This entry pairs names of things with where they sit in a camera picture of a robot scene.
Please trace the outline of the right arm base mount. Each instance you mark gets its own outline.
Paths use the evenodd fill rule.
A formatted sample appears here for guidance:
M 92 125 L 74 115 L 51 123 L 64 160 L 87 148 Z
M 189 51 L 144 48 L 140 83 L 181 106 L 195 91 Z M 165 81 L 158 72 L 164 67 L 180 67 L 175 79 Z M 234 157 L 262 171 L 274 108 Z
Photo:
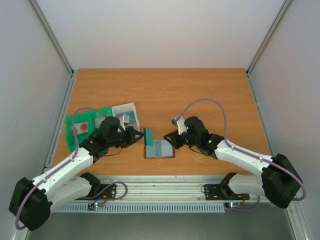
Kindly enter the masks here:
M 220 184 L 204 184 L 201 187 L 201 191 L 204 193 L 206 201 L 240 201 L 249 200 L 250 195 L 246 193 L 234 193 L 228 186 Z

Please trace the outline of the brown leather card holder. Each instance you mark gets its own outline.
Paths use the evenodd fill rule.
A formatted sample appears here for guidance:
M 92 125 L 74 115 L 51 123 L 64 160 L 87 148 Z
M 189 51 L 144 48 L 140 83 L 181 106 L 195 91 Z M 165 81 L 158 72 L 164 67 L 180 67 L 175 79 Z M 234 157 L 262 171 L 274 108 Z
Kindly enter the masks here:
M 165 139 L 154 139 L 153 146 L 144 146 L 143 157 L 145 159 L 175 158 L 175 149 Z

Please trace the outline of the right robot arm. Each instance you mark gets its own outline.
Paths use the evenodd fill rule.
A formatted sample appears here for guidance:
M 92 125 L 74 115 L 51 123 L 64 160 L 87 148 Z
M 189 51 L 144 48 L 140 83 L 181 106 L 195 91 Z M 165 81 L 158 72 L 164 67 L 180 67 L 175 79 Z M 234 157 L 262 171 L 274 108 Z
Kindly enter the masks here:
M 174 119 L 172 123 L 177 130 L 164 135 L 164 139 L 174 149 L 196 147 L 204 156 L 227 161 L 252 174 L 229 173 L 220 183 L 225 198 L 236 194 L 262 196 L 275 206 L 286 209 L 302 188 L 301 177 L 285 155 L 263 155 L 240 147 L 221 135 L 209 133 L 196 116 Z

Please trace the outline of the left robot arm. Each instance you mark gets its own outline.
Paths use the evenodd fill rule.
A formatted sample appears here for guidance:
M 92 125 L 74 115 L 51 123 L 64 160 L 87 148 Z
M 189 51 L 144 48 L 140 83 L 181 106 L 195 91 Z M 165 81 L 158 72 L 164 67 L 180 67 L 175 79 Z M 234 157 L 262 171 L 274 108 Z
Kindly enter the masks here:
M 8 207 L 15 216 L 16 229 L 34 231 L 57 208 L 78 199 L 96 199 L 103 192 L 101 181 L 89 172 L 77 174 L 105 157 L 110 148 L 124 149 L 143 137 L 133 126 L 122 126 L 118 118 L 107 116 L 59 164 L 33 179 L 20 179 Z

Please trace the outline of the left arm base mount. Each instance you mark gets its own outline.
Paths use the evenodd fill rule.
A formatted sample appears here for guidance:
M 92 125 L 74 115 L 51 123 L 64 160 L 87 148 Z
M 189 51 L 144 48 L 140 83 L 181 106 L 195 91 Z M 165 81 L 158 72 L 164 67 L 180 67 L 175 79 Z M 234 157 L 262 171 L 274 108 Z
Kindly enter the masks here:
M 105 200 L 105 199 L 115 199 L 117 193 L 117 185 L 113 184 L 100 184 L 99 186 L 94 186 L 89 194 L 82 197 L 84 200 Z

